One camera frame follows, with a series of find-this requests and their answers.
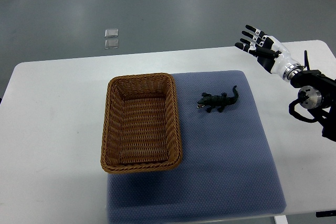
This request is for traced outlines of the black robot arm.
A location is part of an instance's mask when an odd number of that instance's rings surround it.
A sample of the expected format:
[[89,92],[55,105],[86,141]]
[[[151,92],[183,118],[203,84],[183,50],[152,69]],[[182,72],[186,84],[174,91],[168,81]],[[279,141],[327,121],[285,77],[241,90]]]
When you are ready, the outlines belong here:
[[[335,141],[335,80],[325,76],[319,70],[311,70],[308,53],[304,52],[304,67],[290,79],[290,84],[298,88],[297,99],[289,104],[289,114],[307,122],[322,125],[322,136]],[[299,104],[313,116],[307,118],[297,111]]]

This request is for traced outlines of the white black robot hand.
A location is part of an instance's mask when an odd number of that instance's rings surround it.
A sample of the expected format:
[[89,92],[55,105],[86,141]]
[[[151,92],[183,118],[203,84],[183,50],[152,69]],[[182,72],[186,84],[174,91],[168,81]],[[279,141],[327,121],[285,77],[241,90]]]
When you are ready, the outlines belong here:
[[245,28],[242,31],[244,37],[235,43],[235,47],[254,56],[267,72],[289,82],[293,73],[303,70],[303,66],[292,59],[290,51],[274,36],[251,25]]

